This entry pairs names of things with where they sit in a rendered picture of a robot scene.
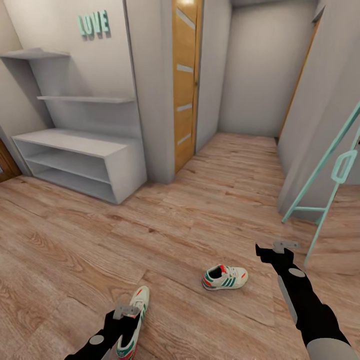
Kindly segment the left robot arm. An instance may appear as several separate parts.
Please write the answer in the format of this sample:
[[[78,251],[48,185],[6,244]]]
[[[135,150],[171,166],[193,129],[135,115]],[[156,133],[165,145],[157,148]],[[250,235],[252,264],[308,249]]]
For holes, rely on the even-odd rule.
[[[69,354],[64,360],[109,360],[112,347],[121,335],[132,334],[138,327],[140,316],[137,306],[117,304],[116,309],[105,316],[104,329],[92,336],[76,354]]]

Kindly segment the gym shoe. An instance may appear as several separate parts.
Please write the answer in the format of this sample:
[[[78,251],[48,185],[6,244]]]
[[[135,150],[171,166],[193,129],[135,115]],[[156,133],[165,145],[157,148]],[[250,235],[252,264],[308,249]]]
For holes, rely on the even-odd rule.
[[[248,272],[242,267],[217,265],[205,271],[202,285],[208,291],[235,290],[245,285]]]
[[[130,301],[130,306],[138,307],[140,318],[137,328],[134,329],[130,336],[121,335],[117,341],[118,360],[133,360],[138,344],[138,337],[142,325],[144,314],[146,313],[150,301],[150,290],[146,285],[137,289]]]

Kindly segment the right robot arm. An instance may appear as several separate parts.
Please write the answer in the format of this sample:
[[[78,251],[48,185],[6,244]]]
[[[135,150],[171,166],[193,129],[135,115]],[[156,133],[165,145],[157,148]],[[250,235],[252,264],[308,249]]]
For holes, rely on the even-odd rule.
[[[295,241],[275,240],[274,248],[260,248],[256,254],[263,263],[271,264],[278,276],[278,286],[310,360],[360,360],[339,327],[331,308],[322,304],[312,291],[307,275],[293,264],[300,249]]]

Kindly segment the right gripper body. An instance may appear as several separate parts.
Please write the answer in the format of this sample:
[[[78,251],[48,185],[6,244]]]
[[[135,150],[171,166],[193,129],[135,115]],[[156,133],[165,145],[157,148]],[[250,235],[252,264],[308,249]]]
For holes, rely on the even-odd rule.
[[[287,260],[293,264],[294,254],[286,249],[284,253],[276,253],[272,248],[260,249],[260,260],[263,263],[271,264],[275,268],[275,263],[279,260]]]

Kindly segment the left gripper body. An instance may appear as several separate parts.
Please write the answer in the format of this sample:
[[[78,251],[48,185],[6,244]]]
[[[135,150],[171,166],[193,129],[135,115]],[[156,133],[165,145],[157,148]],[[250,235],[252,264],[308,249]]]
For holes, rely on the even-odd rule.
[[[104,329],[107,327],[113,327],[117,332],[117,341],[120,336],[130,336],[133,332],[134,317],[125,315],[121,319],[113,319],[114,311],[108,313],[104,320]]]

